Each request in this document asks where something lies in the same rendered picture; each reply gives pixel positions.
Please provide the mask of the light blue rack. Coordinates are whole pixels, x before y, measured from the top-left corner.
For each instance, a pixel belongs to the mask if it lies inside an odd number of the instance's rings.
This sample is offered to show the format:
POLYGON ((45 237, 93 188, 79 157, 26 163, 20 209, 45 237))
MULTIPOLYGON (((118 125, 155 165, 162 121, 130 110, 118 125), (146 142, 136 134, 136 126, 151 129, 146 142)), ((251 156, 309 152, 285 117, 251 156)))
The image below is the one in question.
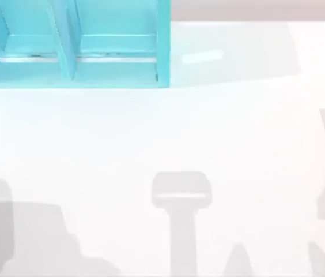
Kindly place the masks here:
POLYGON ((167 88, 171 0, 0 0, 0 88, 167 88))

